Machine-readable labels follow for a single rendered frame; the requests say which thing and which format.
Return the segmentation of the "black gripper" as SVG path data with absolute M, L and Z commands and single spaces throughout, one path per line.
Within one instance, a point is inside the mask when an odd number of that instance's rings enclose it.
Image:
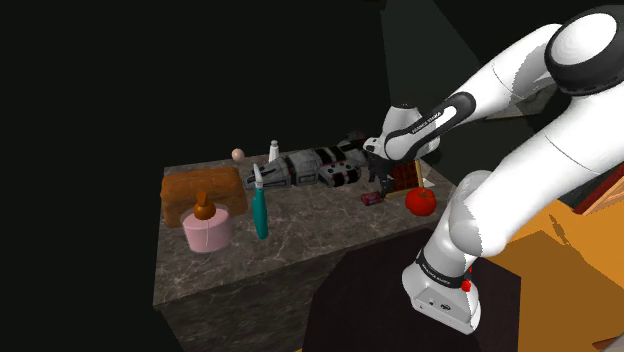
M 383 198 L 385 198 L 386 195 L 392 190 L 392 180 L 388 178 L 388 176 L 393 169 L 393 162 L 374 153 L 368 153 L 367 164 L 369 170 L 369 181 L 373 182 L 375 179 L 380 181 L 380 194 Z

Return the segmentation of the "red wooden framed board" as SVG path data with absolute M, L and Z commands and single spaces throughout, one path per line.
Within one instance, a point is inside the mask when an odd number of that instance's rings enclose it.
M 424 180 L 419 160 L 397 163 L 390 176 L 393 178 L 386 199 L 405 196 L 414 188 L 423 188 Z

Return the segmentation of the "red tomato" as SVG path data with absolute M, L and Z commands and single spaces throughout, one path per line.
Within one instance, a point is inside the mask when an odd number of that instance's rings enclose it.
M 407 193 L 405 206 L 413 215 L 429 216 L 434 213 L 437 201 L 432 190 L 417 187 Z

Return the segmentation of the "grey toy spaceship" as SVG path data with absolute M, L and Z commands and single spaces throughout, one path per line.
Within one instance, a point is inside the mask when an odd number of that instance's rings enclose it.
M 357 182 L 368 166 L 364 139 L 343 140 L 337 145 L 280 155 L 259 166 L 265 188 L 308 186 L 317 183 L 337 188 Z

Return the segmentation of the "dark robot stand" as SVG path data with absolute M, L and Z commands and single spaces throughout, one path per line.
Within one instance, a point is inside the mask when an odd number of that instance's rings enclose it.
M 401 274 L 431 236 L 423 227 L 349 251 L 313 295 L 303 352 L 518 352 L 521 279 L 479 258 L 482 315 L 464 335 L 413 309 Z

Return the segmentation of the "pink jar with brown stopper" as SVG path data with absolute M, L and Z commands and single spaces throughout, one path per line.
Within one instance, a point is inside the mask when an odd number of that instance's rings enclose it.
M 196 253 L 223 249 L 233 239 L 229 208 L 210 200 L 205 191 L 196 193 L 196 203 L 180 220 L 189 248 Z

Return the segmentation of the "brown bread loaf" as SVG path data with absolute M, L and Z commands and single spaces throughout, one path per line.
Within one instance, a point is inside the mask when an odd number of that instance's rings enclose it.
M 214 203 L 226 205 L 232 216 L 248 211 L 246 193 L 239 172 L 234 167 L 201 169 L 165 176 L 161 200 L 164 225 L 181 227 L 182 214 L 196 203 L 196 194 L 205 192 Z

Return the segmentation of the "teal handled knife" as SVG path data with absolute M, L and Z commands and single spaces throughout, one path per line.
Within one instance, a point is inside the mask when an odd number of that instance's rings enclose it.
M 252 211 L 257 236 L 260 240 L 268 237 L 268 213 L 264 195 L 263 176 L 257 164 L 253 164 L 255 196 L 252 199 Z

